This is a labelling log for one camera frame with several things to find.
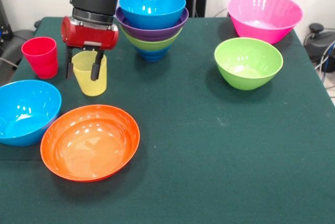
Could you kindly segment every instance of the plastic cup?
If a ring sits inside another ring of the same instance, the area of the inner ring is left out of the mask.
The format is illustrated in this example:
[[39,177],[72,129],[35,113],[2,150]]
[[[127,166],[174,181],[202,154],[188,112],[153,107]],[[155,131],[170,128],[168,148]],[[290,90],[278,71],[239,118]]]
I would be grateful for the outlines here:
[[82,51],[72,58],[73,72],[79,83],[80,89],[87,96],[101,95],[107,88],[107,58],[104,55],[99,78],[91,80],[92,65],[95,62],[96,51]]
[[57,43],[54,39],[32,38],[22,45],[21,51],[40,79],[50,79],[57,75]]

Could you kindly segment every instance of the green tablecloth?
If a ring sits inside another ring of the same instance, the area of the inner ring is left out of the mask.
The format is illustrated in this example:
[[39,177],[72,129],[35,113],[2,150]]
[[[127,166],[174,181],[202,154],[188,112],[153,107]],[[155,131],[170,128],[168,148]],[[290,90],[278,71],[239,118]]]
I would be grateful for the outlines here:
[[[132,161],[98,183],[53,175],[39,146],[0,145],[0,223],[335,223],[334,106],[291,32],[275,46],[279,74],[244,92],[220,76],[214,49],[235,37],[228,18],[190,19],[168,54],[143,61],[120,33],[108,56],[108,89],[84,96],[64,79],[61,18],[36,36],[58,42],[60,72],[48,82],[61,113],[110,104],[138,122]],[[26,60],[15,80],[35,79]]]

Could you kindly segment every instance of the bowl rim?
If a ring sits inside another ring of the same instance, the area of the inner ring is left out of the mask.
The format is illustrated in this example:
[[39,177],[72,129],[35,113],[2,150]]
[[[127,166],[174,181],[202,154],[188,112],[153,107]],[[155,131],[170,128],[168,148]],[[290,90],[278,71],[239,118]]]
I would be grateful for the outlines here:
[[170,38],[167,38],[165,40],[161,40],[161,41],[144,41],[144,40],[140,40],[140,39],[137,39],[133,36],[131,36],[130,34],[128,34],[124,29],[123,27],[121,26],[121,30],[123,31],[124,34],[126,34],[126,37],[130,37],[131,39],[133,40],[136,40],[138,41],[139,43],[147,43],[147,44],[151,44],[151,45],[155,45],[155,44],[160,44],[160,43],[165,43],[167,41],[170,41],[170,40],[173,40],[175,38],[177,38],[179,36],[179,34],[182,32],[183,28],[180,28],[180,30],[178,30],[177,34],[175,34],[174,36],[170,37]]
[[118,16],[118,12],[122,12],[122,15],[124,16],[123,10],[122,10],[121,7],[118,7],[116,9],[116,12],[115,12],[115,17],[119,21],[120,25],[126,27],[127,29],[134,30],[134,31],[136,31],[138,33],[140,33],[140,32],[151,32],[151,31],[153,31],[153,32],[165,32],[165,31],[168,31],[168,30],[176,29],[178,27],[183,27],[184,24],[186,23],[186,21],[189,18],[189,11],[188,11],[188,9],[186,7],[184,7],[184,10],[183,10],[182,15],[180,16],[180,18],[183,17],[183,13],[187,13],[187,17],[186,17],[186,19],[182,20],[182,22],[180,24],[178,24],[178,25],[175,25],[173,27],[166,28],[166,29],[139,29],[139,28],[135,28],[135,27],[132,27],[130,25],[125,24],[123,22],[123,20],[121,20],[120,17]]
[[58,94],[58,97],[59,97],[59,105],[58,105],[58,108],[57,110],[55,111],[55,114],[52,115],[52,117],[50,117],[50,119],[40,128],[36,129],[36,130],[33,130],[33,131],[30,131],[28,133],[25,133],[23,135],[19,135],[19,136],[15,136],[15,137],[9,137],[9,138],[3,138],[2,136],[0,136],[0,139],[16,139],[16,138],[22,138],[22,137],[25,137],[31,133],[34,133],[34,132],[37,132],[39,131],[41,128],[47,126],[48,124],[50,124],[50,122],[52,122],[54,120],[54,118],[59,114],[60,112],[60,109],[61,109],[61,106],[62,106],[62,95],[60,93],[60,91],[52,84],[48,83],[48,82],[45,82],[45,81],[42,81],[42,80],[20,80],[20,81],[15,81],[15,82],[11,82],[9,84],[5,84],[3,86],[0,87],[0,89],[2,87],[6,87],[6,86],[11,86],[11,85],[15,85],[17,83],[26,83],[26,82],[34,82],[34,83],[43,83],[43,84],[46,84],[48,86],[50,86],[52,89],[54,89],[56,91],[56,93]]
[[[81,110],[82,108],[87,108],[87,107],[109,107],[109,108],[113,108],[113,109],[116,109],[118,111],[121,111],[122,113],[126,114],[127,116],[129,116],[129,118],[131,120],[133,120],[133,122],[135,123],[135,126],[136,126],[136,132],[138,134],[138,138],[137,138],[137,145],[135,147],[135,150],[134,152],[129,156],[129,158],[125,161],[125,162],[122,162],[122,164],[116,168],[114,171],[112,171],[111,173],[108,173],[106,175],[103,175],[103,176],[100,176],[100,177],[96,177],[94,179],[90,179],[90,180],[86,180],[86,179],[83,179],[83,178],[79,178],[79,177],[69,177],[69,176],[63,176],[63,174],[59,174],[58,171],[56,169],[54,169],[53,167],[49,166],[49,164],[46,162],[47,158],[44,157],[44,152],[42,152],[42,146],[43,146],[43,142],[45,141],[45,137],[46,137],[46,133],[49,131],[49,129],[52,128],[52,126],[54,124],[56,124],[58,121],[62,120],[63,117],[65,117],[66,115],[70,114],[70,113],[75,113],[76,111],[78,110]],[[69,180],[69,181],[75,181],[75,182],[95,182],[95,181],[100,181],[100,180],[103,180],[105,178],[108,178],[110,176],[112,176],[113,174],[116,174],[117,172],[119,172],[122,168],[124,168],[128,163],[129,161],[134,157],[134,155],[136,154],[137,152],[137,149],[138,149],[138,146],[140,145],[140,128],[138,127],[138,124],[136,122],[136,120],[133,118],[132,115],[130,115],[128,112],[126,112],[125,110],[122,110],[121,108],[119,107],[116,107],[116,106],[112,106],[112,105],[104,105],[104,104],[93,104],[93,105],[84,105],[84,106],[80,106],[80,107],[77,107],[77,108],[74,108],[72,110],[69,110],[68,112],[66,112],[65,114],[63,114],[62,116],[60,116],[58,119],[56,119],[51,125],[50,127],[47,129],[46,133],[43,135],[43,138],[41,140],[41,144],[40,144],[40,154],[41,154],[41,158],[42,158],[42,161],[44,163],[44,165],[55,175],[61,177],[61,178],[64,178],[66,180]]]
[[300,19],[299,19],[296,23],[294,23],[294,24],[292,24],[292,25],[290,25],[290,26],[286,26],[286,27],[278,27],[278,28],[260,28],[260,27],[254,26],[254,25],[246,24],[244,21],[241,21],[241,20],[238,19],[236,16],[233,16],[233,15],[231,14],[231,12],[230,12],[230,7],[231,7],[231,5],[232,5],[232,1],[233,1],[233,0],[230,0],[229,3],[228,3],[228,6],[227,6],[227,11],[228,11],[228,13],[229,13],[229,14],[232,16],[232,18],[234,18],[235,20],[239,21],[240,23],[243,23],[244,25],[250,26],[250,27],[252,27],[252,28],[263,29],[263,30],[290,29],[290,28],[294,28],[299,22],[301,22],[301,20],[303,19],[303,16],[304,16],[304,12],[303,12],[302,8],[301,8],[295,1],[293,1],[293,0],[287,0],[287,1],[290,1],[291,3],[294,3],[294,4],[299,8],[299,11],[300,11],[300,13],[301,13]]
[[136,13],[136,12],[132,12],[132,11],[129,11],[129,10],[126,10],[123,5],[121,4],[122,0],[119,0],[119,5],[120,5],[120,8],[124,11],[127,11],[127,12],[130,12],[132,14],[136,14],[136,15],[139,15],[139,16],[143,16],[143,17],[159,17],[159,16],[166,16],[166,15],[169,15],[169,14],[173,14],[173,13],[177,13],[179,12],[180,10],[182,10],[183,8],[185,8],[186,6],[186,0],[183,0],[183,5],[181,8],[173,11],[173,12],[169,12],[169,13],[164,13],[164,14],[158,14],[158,15],[147,15],[147,14],[139,14],[139,13]]
[[[267,45],[268,47],[274,49],[274,50],[278,53],[278,55],[280,56],[280,60],[281,60],[281,64],[280,64],[278,70],[276,70],[276,71],[273,72],[272,74],[269,74],[269,75],[266,75],[266,76],[262,76],[262,77],[245,77],[245,76],[239,76],[239,75],[236,75],[235,73],[232,73],[232,72],[228,71],[226,68],[222,67],[221,64],[218,62],[218,57],[217,57],[217,55],[218,55],[218,54],[217,54],[218,48],[219,48],[222,44],[225,44],[225,43],[227,43],[227,42],[229,42],[229,41],[234,41],[234,40],[258,41],[258,42],[261,42],[261,43]],[[220,43],[218,46],[216,46],[216,48],[215,48],[215,51],[214,51],[214,59],[215,59],[216,64],[217,64],[220,68],[222,68],[224,71],[228,72],[229,74],[231,74],[231,75],[233,75],[233,76],[236,76],[236,77],[239,77],[239,78],[242,78],[242,79],[246,79],[246,80],[259,80],[259,79],[265,79],[265,78],[267,78],[267,77],[271,77],[271,76],[273,76],[273,75],[276,75],[276,74],[282,69],[282,67],[283,67],[283,65],[284,65],[284,59],[283,59],[283,56],[282,56],[282,54],[280,53],[280,51],[279,51],[276,47],[274,47],[273,45],[269,44],[268,42],[265,42],[265,41],[262,41],[262,40],[259,40],[259,39],[256,39],[256,38],[249,38],[249,37],[236,37],[236,38],[231,38],[231,39],[228,39],[228,40],[226,40],[226,41],[221,42],[221,43]]]

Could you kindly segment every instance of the bowl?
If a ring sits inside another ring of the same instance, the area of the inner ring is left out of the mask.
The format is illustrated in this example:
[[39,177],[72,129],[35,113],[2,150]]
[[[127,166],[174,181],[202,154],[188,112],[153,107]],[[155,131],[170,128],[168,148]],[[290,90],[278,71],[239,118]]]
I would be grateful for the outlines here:
[[122,169],[139,142],[139,128],[128,113],[109,105],[88,105],[59,117],[44,134],[40,151],[55,175],[93,182]]
[[124,16],[138,29],[166,29],[175,26],[186,0],[120,0]]
[[140,56],[148,62],[157,62],[161,60],[171,46],[162,50],[141,50],[135,47]]
[[62,104],[57,88],[38,80],[4,85],[0,98],[0,143],[17,147],[41,141]]
[[187,8],[184,8],[181,17],[177,21],[177,24],[174,27],[168,29],[149,30],[134,28],[125,18],[120,7],[116,10],[116,18],[128,35],[143,41],[162,41],[177,34],[177,32],[184,26],[188,19],[188,10]]
[[228,12],[240,37],[271,44],[285,37],[303,17],[292,0],[231,0]]
[[125,36],[127,37],[127,39],[130,41],[130,43],[132,45],[134,45],[136,48],[138,48],[140,50],[150,50],[150,51],[158,51],[158,50],[162,50],[162,49],[165,49],[165,48],[169,47],[174,42],[174,40],[177,39],[177,37],[179,36],[182,29],[183,28],[181,28],[177,32],[177,34],[175,34],[173,37],[170,37],[166,40],[156,41],[156,42],[149,42],[149,41],[139,40],[139,39],[136,39],[136,38],[130,36],[121,27],[121,30],[123,31],[123,33],[125,34]]
[[245,91],[266,84],[283,66],[283,57],[275,47],[253,38],[224,41],[214,55],[224,79],[234,88]]

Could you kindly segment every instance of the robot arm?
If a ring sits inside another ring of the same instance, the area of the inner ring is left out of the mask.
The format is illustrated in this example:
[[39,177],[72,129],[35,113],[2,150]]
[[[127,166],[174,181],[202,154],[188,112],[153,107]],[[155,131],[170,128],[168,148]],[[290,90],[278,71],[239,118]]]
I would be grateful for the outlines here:
[[113,24],[117,1],[70,0],[72,16],[64,17],[61,27],[62,39],[66,43],[66,78],[73,71],[72,50],[79,48],[97,51],[91,79],[98,79],[104,50],[114,48],[118,40],[118,30]]

